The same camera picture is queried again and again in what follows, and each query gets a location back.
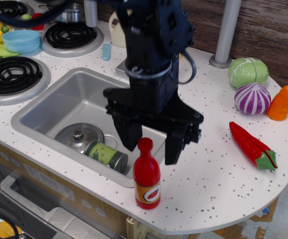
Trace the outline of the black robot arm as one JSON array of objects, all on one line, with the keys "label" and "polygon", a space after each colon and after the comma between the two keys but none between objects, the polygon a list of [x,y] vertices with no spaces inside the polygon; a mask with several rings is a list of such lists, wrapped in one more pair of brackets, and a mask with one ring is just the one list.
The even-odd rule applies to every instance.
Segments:
[{"label": "black robot arm", "polygon": [[165,163],[176,164],[186,144],[198,142],[203,116],[178,95],[179,56],[193,44],[194,26],[178,0],[111,0],[125,34],[130,87],[106,89],[107,113],[129,150],[142,126],[162,131]]}]

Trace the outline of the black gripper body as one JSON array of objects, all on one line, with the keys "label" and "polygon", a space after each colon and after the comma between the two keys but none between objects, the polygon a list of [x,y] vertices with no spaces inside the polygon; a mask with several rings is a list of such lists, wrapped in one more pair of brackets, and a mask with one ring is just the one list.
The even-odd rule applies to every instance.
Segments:
[{"label": "black gripper body", "polygon": [[107,113],[166,134],[176,126],[188,124],[191,141],[199,141],[203,115],[178,96],[177,74],[130,77],[129,83],[128,89],[104,90],[103,95],[108,100]]}]

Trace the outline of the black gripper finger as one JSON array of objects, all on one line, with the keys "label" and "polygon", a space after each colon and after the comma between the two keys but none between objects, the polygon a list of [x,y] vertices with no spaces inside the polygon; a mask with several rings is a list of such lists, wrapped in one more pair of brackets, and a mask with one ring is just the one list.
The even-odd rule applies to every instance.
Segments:
[{"label": "black gripper finger", "polygon": [[165,164],[177,164],[181,151],[191,142],[190,126],[188,124],[174,127],[167,133],[165,145]]},{"label": "black gripper finger", "polygon": [[123,146],[133,151],[142,137],[142,125],[118,116],[112,118]]}]

